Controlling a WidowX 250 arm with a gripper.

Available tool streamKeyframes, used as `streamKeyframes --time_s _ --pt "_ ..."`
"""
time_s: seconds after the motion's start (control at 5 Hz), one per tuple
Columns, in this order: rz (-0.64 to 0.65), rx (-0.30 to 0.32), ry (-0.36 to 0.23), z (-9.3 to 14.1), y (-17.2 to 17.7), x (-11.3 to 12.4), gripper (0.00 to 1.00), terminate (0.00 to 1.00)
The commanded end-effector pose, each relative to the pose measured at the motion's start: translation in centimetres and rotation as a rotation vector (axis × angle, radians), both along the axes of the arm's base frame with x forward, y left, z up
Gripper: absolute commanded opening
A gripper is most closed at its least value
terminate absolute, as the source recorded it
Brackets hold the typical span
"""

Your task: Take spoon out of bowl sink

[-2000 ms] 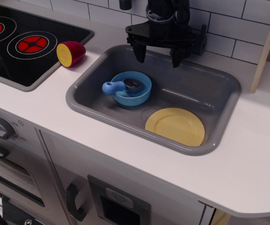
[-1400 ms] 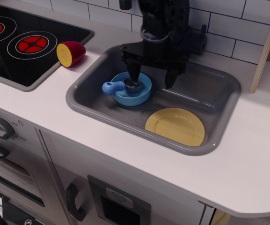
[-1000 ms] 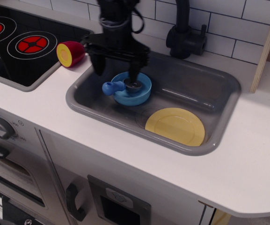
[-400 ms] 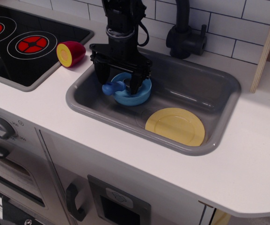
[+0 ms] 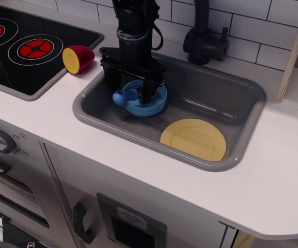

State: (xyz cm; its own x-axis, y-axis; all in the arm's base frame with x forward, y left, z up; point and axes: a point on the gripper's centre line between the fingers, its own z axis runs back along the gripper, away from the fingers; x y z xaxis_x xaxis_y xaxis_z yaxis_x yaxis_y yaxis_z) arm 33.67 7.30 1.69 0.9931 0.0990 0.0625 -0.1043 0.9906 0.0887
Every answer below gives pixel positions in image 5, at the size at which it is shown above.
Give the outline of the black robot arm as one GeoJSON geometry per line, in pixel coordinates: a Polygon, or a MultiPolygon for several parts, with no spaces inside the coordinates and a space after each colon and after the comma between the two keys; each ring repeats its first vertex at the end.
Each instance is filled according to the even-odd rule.
{"type": "Polygon", "coordinates": [[[110,90],[117,90],[124,74],[143,80],[142,103],[147,104],[164,84],[166,68],[157,62],[151,52],[163,46],[163,38],[157,48],[152,47],[152,34],[159,17],[160,7],[155,1],[113,1],[118,19],[119,47],[102,47],[101,66],[110,90]]]}

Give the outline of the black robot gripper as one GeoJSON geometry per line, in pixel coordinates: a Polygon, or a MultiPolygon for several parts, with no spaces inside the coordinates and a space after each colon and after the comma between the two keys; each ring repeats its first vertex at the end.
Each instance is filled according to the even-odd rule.
{"type": "Polygon", "coordinates": [[[166,72],[166,68],[152,57],[151,51],[151,37],[140,41],[120,39],[117,48],[101,47],[101,66],[108,88],[117,90],[123,74],[143,79],[142,103],[149,103],[159,84],[164,83],[166,72]]]}

